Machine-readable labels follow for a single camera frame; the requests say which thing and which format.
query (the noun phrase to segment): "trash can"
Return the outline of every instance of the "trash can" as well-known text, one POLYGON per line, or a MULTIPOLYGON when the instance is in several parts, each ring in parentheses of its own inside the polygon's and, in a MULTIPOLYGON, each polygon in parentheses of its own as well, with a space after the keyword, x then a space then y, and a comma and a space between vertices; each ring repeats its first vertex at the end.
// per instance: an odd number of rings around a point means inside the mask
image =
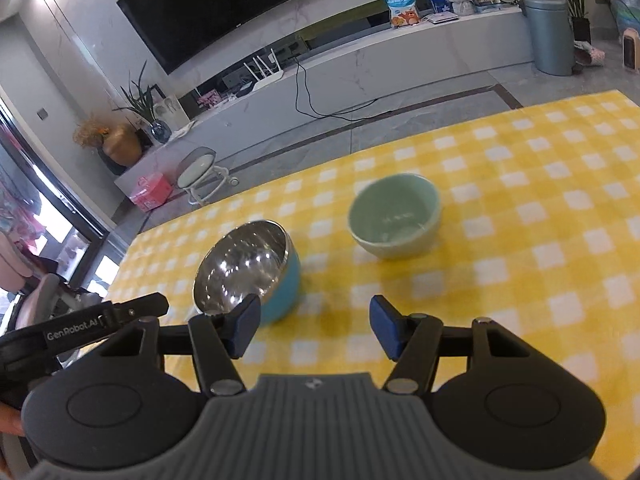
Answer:
POLYGON ((529 22, 536 68, 551 75, 571 75, 574 34, 566 0, 524 0, 522 12, 529 22))

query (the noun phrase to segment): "pink box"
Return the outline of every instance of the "pink box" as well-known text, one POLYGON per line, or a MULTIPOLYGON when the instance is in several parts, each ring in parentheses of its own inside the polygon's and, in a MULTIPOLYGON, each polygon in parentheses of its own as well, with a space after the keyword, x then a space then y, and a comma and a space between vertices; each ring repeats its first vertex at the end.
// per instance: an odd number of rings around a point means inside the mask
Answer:
POLYGON ((138 180, 129 199, 142 211, 151 211, 165 203, 173 189, 162 173, 153 173, 138 180))

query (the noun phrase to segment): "green bowl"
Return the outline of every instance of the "green bowl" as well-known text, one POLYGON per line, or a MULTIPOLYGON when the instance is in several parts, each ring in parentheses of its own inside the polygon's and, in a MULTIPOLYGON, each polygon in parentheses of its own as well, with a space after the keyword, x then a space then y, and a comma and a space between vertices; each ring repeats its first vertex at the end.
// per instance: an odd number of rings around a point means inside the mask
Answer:
POLYGON ((413 173, 381 178, 363 189, 349 210, 349 231, 379 258, 404 258, 428 250, 440 225, 440 195, 413 173))

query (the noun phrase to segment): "gray tile floor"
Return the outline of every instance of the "gray tile floor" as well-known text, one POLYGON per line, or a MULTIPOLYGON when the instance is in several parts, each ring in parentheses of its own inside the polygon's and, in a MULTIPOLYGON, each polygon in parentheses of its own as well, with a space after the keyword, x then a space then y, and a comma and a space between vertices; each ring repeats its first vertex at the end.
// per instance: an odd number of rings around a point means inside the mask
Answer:
MULTIPOLYGON (((640 104, 640 76, 622 66, 618 42, 595 41, 594 46, 606 52, 606 66, 585 68, 570 77, 539 72, 533 63, 508 66, 399 92, 345 114, 363 122, 323 118, 280 134, 220 161, 232 169, 240 184, 225 186, 217 200, 371 146, 497 114, 518 102, 530 106, 618 89, 640 104)), ((116 232, 130 243, 138 232, 194 209, 185 195, 176 193, 150 214, 133 209, 116 232)))

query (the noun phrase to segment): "yellow checkered tablecloth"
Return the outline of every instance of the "yellow checkered tablecloth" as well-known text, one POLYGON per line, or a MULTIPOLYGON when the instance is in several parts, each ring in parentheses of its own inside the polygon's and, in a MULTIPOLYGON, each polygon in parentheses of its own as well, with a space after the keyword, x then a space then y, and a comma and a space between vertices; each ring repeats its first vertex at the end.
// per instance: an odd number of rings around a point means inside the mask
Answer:
MULTIPOLYGON (((605 92, 448 126, 255 187, 139 235, 110 288, 167 296, 165 323, 195 314, 201 259, 233 227, 274 219, 303 266, 300 304, 260 329, 237 363, 261 372, 392 368, 369 328, 384 294, 399 310, 468 326, 490 316, 593 387, 607 409, 594 462, 624 478, 640 458, 640 108, 605 92), (367 183, 420 173, 444 206, 436 247, 386 262, 351 240, 346 216, 367 183)), ((443 360, 436 383, 462 371, 443 360)), ((167 370, 196 388, 189 358, 167 370)))

